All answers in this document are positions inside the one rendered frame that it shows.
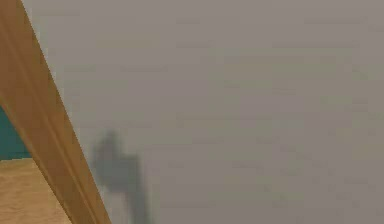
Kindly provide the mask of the brown wooden door frame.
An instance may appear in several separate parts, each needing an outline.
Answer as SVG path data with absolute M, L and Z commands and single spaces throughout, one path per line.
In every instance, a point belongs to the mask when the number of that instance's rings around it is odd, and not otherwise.
M 112 224 L 21 0 L 0 0 L 0 106 L 72 224 Z

